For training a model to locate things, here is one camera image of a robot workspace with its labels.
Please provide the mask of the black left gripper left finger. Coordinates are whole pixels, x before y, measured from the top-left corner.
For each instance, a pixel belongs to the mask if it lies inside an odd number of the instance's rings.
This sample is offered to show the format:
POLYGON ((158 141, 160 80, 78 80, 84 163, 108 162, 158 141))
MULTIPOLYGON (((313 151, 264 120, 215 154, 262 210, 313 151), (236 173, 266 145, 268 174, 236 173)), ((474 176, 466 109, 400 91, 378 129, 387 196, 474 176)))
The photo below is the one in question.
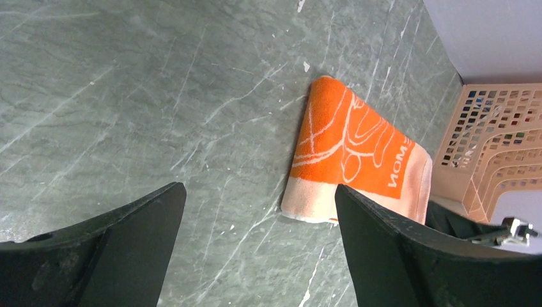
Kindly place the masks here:
POLYGON ((2 306, 156 306, 187 198, 172 182, 24 242, 1 243, 2 306))

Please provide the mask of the orange and cream towel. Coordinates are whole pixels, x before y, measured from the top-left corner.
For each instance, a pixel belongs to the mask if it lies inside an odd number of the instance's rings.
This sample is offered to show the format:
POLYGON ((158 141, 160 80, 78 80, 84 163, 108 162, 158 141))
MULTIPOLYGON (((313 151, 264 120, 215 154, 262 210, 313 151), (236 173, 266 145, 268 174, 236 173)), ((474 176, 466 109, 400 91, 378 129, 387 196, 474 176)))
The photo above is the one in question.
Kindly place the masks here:
POLYGON ((325 75, 310 87, 281 213, 307 223, 335 224, 334 195, 344 184, 423 223, 432 165, 421 145, 341 81, 325 75))

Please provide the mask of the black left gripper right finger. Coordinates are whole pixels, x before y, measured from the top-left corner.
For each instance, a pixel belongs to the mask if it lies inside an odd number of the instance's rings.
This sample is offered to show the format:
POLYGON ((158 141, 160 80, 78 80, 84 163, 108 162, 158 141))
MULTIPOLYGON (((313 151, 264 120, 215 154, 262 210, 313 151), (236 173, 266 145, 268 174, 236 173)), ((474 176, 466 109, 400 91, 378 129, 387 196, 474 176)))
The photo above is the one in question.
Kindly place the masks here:
POLYGON ((359 306, 541 305, 540 255, 448 236, 346 185, 335 202, 359 306))

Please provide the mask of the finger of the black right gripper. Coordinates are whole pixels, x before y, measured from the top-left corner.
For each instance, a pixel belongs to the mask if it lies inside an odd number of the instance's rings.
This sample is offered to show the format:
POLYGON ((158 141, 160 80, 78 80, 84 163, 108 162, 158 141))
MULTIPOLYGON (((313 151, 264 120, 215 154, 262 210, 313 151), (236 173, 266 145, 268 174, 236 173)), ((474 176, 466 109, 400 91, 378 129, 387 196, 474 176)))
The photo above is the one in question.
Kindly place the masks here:
POLYGON ((499 246, 511 235, 506 226, 477 223, 431 200, 428 202, 425 225, 448 236, 483 246, 499 246))

